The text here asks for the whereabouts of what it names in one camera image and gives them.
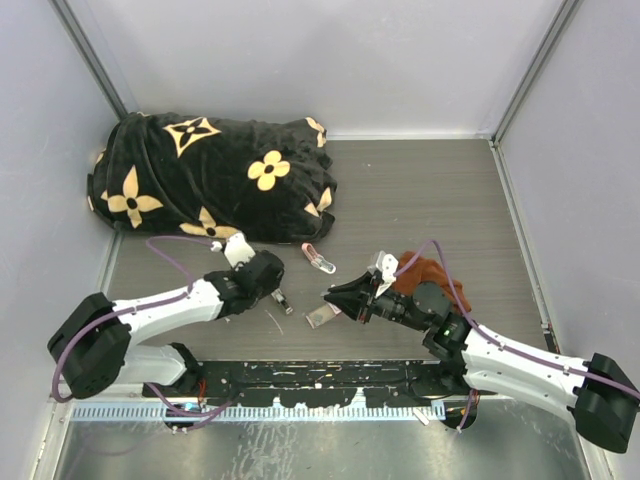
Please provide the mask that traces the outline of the red white staple box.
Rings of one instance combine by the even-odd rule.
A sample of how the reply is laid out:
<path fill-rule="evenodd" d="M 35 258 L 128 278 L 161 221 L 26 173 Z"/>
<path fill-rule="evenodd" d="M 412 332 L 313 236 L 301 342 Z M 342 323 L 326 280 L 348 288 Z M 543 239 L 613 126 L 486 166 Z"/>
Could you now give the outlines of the red white staple box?
<path fill-rule="evenodd" d="M 312 329 L 317 329 L 327 322 L 331 321 L 338 315 L 340 315 L 342 311 L 336 306 L 326 303 L 325 305 L 307 313 L 305 318 L 309 323 Z"/>

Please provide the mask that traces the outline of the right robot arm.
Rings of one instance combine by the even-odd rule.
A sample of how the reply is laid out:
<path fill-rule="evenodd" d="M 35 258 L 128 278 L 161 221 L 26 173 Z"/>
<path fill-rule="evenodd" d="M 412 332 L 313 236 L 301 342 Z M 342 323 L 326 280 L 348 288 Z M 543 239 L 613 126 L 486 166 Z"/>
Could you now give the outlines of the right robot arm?
<path fill-rule="evenodd" d="M 609 452 L 628 450 L 639 412 L 639 391 L 612 358 L 564 356 L 515 342 L 455 311 L 434 282 L 412 294 L 379 289 L 379 274 L 324 293 L 326 302 L 361 323 L 377 316 L 424 333 L 423 344 L 443 364 L 444 390 L 470 388 L 511 397 L 574 425 L 577 433 Z"/>

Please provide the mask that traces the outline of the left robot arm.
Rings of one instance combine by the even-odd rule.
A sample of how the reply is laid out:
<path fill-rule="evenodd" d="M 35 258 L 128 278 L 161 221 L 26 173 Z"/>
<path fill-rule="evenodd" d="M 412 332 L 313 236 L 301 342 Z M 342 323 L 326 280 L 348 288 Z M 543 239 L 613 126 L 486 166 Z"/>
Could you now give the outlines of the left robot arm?
<path fill-rule="evenodd" d="M 250 310 L 279 288 L 283 276 L 283 262 L 262 250 L 227 271 L 212 271 L 183 288 L 146 298 L 85 297 L 47 343 L 56 363 L 54 398 L 63 398 L 59 383 L 66 384 L 73 399 L 133 383 L 191 395 L 203 379 L 195 356 L 179 342 L 153 347 L 146 340 Z"/>

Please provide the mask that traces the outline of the brown cloth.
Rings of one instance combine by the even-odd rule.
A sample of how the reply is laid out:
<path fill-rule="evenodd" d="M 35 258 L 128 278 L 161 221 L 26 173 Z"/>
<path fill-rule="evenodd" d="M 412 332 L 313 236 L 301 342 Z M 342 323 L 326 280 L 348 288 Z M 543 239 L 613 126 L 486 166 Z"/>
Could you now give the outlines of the brown cloth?
<path fill-rule="evenodd" d="M 412 251 L 404 252 L 399 259 L 398 268 L 403 268 L 414 254 L 415 252 Z M 458 302 L 453 295 L 453 290 L 449 285 L 446 272 L 442 265 L 434 259 L 419 257 L 406 272 L 397 277 L 391 289 L 403 295 L 410 296 L 414 293 L 417 286 L 423 282 L 433 282 L 441 287 L 447 298 L 454 304 L 455 311 L 461 313 Z M 471 304 L 466 299 L 462 283 L 454 279 L 453 285 L 464 309 L 467 312 L 471 312 Z"/>

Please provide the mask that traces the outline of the black floral plush blanket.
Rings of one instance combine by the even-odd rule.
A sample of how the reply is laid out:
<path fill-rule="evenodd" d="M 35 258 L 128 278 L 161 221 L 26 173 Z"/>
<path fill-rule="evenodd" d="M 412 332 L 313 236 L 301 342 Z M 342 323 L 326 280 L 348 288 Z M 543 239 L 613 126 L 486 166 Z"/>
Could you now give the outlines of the black floral plush blanket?
<path fill-rule="evenodd" d="M 131 112 L 87 176 L 90 210 L 111 228 L 272 244 L 328 235 L 337 181 L 326 129 Z"/>

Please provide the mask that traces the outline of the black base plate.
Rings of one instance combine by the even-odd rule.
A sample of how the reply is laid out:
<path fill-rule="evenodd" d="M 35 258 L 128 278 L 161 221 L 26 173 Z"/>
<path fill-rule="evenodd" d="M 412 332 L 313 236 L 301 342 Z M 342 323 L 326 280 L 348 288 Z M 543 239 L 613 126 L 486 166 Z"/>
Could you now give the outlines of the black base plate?
<path fill-rule="evenodd" d="M 470 391 L 462 378 L 426 360 L 205 361 L 187 381 L 158 389 L 167 398 L 200 396 L 216 406 L 279 401 L 286 408 L 346 407 L 357 393 L 369 408 L 429 406 Z"/>

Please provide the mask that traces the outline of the aluminium front rail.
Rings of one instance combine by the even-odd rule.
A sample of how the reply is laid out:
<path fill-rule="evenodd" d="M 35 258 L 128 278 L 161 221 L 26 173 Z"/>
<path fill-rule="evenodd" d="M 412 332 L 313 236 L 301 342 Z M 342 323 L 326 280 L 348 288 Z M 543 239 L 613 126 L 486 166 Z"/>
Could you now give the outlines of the aluminium front rail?
<path fill-rule="evenodd" d="M 142 384 L 113 384 L 96 395 L 80 399 L 71 393 L 70 388 L 64 382 L 58 386 L 59 397 L 64 398 L 64 403 L 80 402 L 116 402 L 116 401 L 142 401 L 146 400 L 143 395 Z"/>

